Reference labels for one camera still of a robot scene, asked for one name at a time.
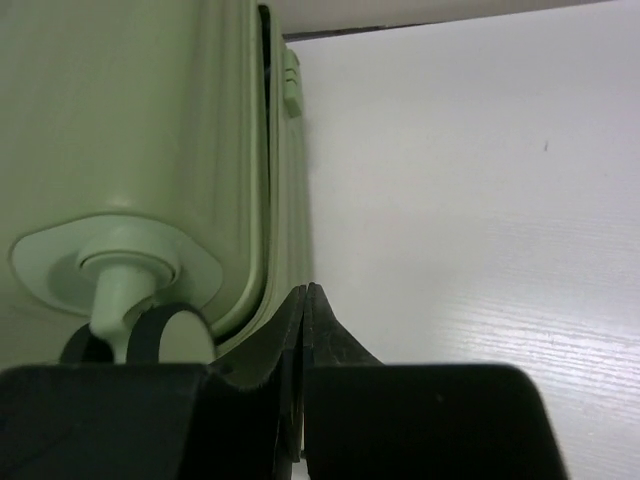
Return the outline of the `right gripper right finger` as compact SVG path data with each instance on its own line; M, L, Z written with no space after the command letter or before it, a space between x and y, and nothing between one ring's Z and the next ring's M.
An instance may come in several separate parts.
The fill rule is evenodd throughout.
M564 479L533 381L508 364L379 361L311 284L304 452L313 479Z

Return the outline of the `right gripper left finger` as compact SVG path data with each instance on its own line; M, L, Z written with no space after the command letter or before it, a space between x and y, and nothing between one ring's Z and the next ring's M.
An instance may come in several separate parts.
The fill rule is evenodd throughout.
M5 479L287 479L300 455L306 290L210 364L163 363L171 307L144 314L131 359L75 334L57 365L1 376Z

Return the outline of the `green hard-shell suitcase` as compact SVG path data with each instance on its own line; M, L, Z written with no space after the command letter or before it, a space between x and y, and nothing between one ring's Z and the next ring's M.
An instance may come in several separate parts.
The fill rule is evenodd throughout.
M1 5L1 365L198 362L311 276L268 1Z

